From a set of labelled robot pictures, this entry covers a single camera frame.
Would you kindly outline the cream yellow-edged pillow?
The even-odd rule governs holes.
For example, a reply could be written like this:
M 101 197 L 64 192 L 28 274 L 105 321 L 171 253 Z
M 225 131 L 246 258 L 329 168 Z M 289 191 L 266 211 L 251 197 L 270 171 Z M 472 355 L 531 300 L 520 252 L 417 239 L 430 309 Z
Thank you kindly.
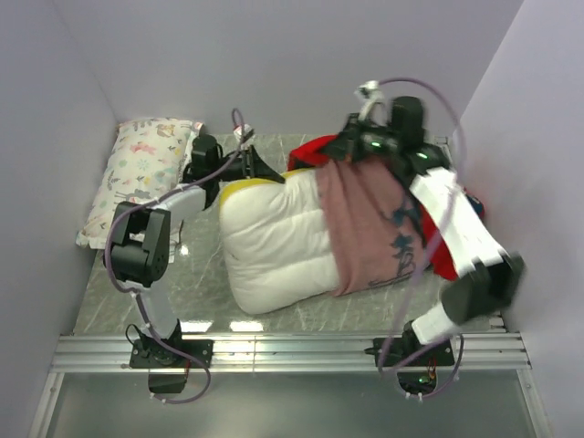
M 284 182 L 228 183 L 218 204 L 229 286 L 245 313 L 260 315 L 331 292 L 339 271 L 314 170 Z

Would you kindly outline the red cartoon pillowcase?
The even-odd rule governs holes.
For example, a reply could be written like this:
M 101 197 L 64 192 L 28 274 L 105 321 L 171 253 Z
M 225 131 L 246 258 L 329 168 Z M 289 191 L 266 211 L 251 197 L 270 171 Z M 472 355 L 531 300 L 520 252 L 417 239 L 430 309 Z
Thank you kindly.
M 423 261 L 436 226 L 388 169 L 370 156 L 360 162 L 331 160 L 321 148 L 327 135 L 288 154 L 290 171 L 313 168 L 317 194 L 339 273 L 335 297 L 407 279 Z

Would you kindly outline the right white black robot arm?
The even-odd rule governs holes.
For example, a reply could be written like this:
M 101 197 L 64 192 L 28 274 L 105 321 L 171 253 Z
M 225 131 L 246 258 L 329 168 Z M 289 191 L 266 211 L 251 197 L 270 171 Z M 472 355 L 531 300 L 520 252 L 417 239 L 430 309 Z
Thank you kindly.
M 393 99 L 388 121 L 379 124 L 371 114 L 383 104 L 383 94 L 367 90 L 362 94 L 360 111 L 349 115 L 324 153 L 347 162 L 372 157 L 386 161 L 437 227 L 426 251 L 431 253 L 438 243 L 444 243 L 457 275 L 438 304 L 404 327 L 403 357 L 420 365 L 433 355 L 437 341 L 475 318 L 508 308 L 525 262 L 520 254 L 508 253 L 486 230 L 458 183 L 458 170 L 447 146 L 426 139 L 422 101 L 411 96 Z

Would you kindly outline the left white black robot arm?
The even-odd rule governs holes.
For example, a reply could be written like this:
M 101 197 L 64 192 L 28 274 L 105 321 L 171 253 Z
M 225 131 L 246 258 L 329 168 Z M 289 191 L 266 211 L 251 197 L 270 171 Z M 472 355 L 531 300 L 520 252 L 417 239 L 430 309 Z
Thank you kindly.
M 192 141 L 191 159 L 180 183 L 159 199 L 118 204 L 104 252 L 104 265 L 115 288 L 130 294 L 143 320 L 134 350 L 172 367 L 186 357 L 181 324 L 161 281 L 170 263 L 171 234 L 181 223 L 211 207 L 221 183 L 284 178 L 259 156 L 254 130 L 238 126 L 235 151 L 224 153 L 217 139 L 200 134 Z

